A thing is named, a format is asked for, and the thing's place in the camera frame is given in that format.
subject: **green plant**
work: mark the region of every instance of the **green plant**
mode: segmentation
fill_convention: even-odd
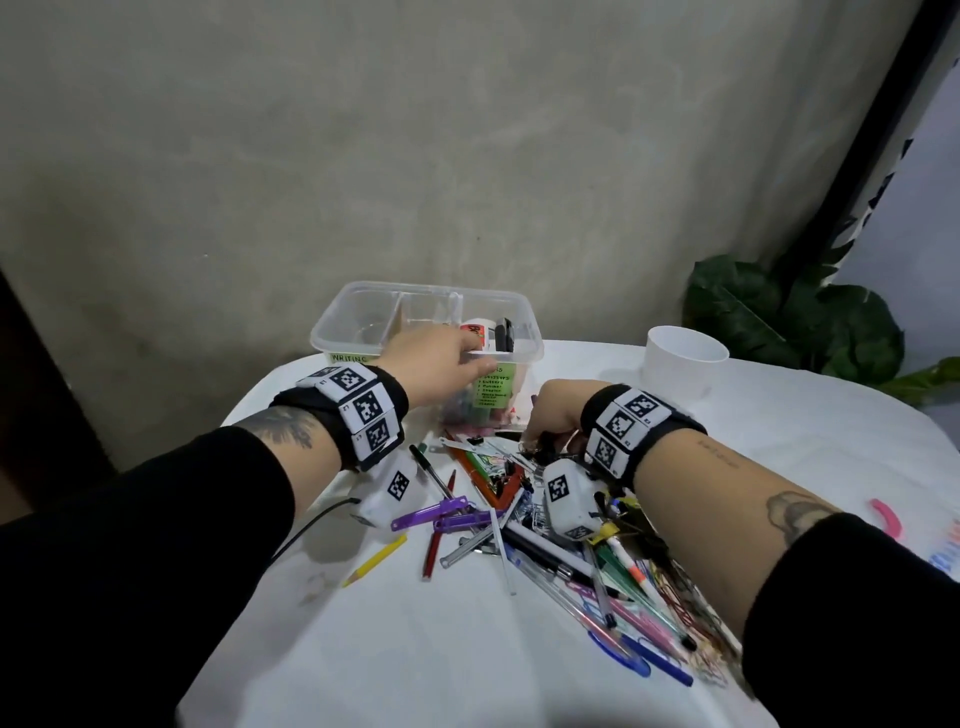
[[[684,326],[722,341],[735,358],[837,376],[913,406],[960,382],[960,356],[897,376],[903,331],[886,302],[863,286],[821,283],[845,253],[831,251],[788,291],[754,263],[701,260],[686,289]]]

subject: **purple paper fastener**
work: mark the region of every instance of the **purple paper fastener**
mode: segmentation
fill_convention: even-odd
[[[403,528],[409,528],[412,525],[417,525],[418,523],[429,523],[442,516],[444,513],[459,511],[469,507],[469,505],[470,503],[467,500],[467,496],[446,498],[437,503],[437,505],[421,508],[419,511],[414,511],[413,513],[408,513],[406,516],[400,516],[399,518],[394,519],[390,524],[390,528],[391,530],[399,531]]]
[[[506,511],[497,511],[496,516],[500,518]],[[488,525],[490,523],[490,511],[474,511],[465,513],[462,516],[447,516],[437,519],[433,522],[433,530],[438,533],[450,533],[451,531],[464,531],[473,528],[475,525]]]

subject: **yellow colored pencil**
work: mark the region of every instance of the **yellow colored pencil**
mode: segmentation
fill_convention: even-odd
[[[390,554],[392,554],[398,548],[403,546],[406,542],[407,542],[407,534],[404,533],[400,536],[400,538],[398,538],[393,543],[387,544],[386,546],[381,548],[373,556],[367,559],[367,561],[365,561],[363,564],[357,567],[356,571],[354,571],[350,576],[347,577],[347,581],[344,582],[344,586],[341,588],[346,589],[350,584],[352,584],[357,579],[362,579],[364,576],[366,576],[371,571],[373,571],[381,561],[387,558]]]

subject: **white round table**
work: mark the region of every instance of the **white round table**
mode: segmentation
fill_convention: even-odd
[[[536,381],[639,384],[642,347],[545,344],[533,368]],[[225,424],[264,408],[323,364],[325,355],[316,354],[275,369]],[[904,490],[910,498],[903,500],[920,494],[947,513],[960,502],[960,456],[947,436],[924,414],[865,387],[731,360],[692,409],[730,447],[798,481],[816,475],[817,482],[801,484],[842,507],[866,502],[877,479],[887,499]],[[452,461],[441,454],[431,459],[445,479]],[[820,487],[820,480],[831,484]],[[463,493],[463,472],[457,482]],[[318,504],[346,487],[338,478]],[[929,513],[898,513],[908,540],[925,543],[916,522]],[[344,578],[381,544],[342,512],[315,525],[267,571],[205,665],[181,704],[185,724],[775,725],[734,684],[724,690],[697,681],[685,688],[656,669],[640,678],[598,649],[519,572],[517,595],[508,596],[494,557],[471,554],[421,582],[428,534],[425,526],[411,529],[406,545],[344,590]],[[441,553],[455,546],[447,537]]]

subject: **black shirt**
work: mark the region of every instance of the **black shirt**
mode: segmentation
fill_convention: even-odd
[[[224,427],[0,527],[0,711],[169,723],[293,517],[270,451]],[[860,519],[833,516],[761,589],[744,674],[783,726],[946,711],[958,617],[960,586]]]

